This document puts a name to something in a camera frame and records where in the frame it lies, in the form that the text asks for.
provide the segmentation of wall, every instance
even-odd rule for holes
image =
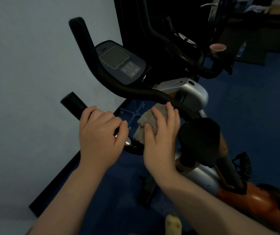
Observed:
[[[28,205],[79,150],[78,121],[59,102],[123,101],[85,64],[68,26],[82,16],[92,40],[122,43],[113,0],[0,0],[0,234],[24,234]]]
[[[205,111],[220,125],[231,158],[246,151],[251,181],[280,188],[280,54],[268,53],[266,66],[235,62],[232,75],[200,84],[209,94]]]

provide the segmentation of cloth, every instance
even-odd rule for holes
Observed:
[[[162,105],[160,103],[157,103],[155,105],[155,107],[162,113],[162,115],[164,115],[165,119],[167,120],[168,115],[167,115],[166,105]],[[140,119],[137,121],[137,123],[138,123],[139,127],[138,127],[138,129],[136,130],[136,132],[133,136],[135,140],[144,144],[144,126],[145,126],[146,123],[149,123],[152,126],[154,135],[156,135],[157,130],[158,130],[158,126],[157,126],[156,118],[154,117],[154,114],[152,113],[152,109],[146,111],[140,117]]]

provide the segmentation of exercise bike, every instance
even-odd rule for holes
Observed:
[[[143,59],[110,40],[94,46],[80,17],[71,19],[69,25],[89,69],[108,90],[123,98],[171,102],[179,110],[185,124],[178,133],[182,149],[177,160],[186,168],[199,165],[187,177],[240,212],[280,232],[280,195],[242,180],[236,172],[219,125],[201,114],[208,98],[202,86],[189,78],[147,85],[142,81],[148,70]],[[194,95],[195,106],[188,107],[168,95],[176,90]],[[86,108],[74,93],[61,103],[78,119]],[[124,150],[142,155],[143,145],[129,137]]]

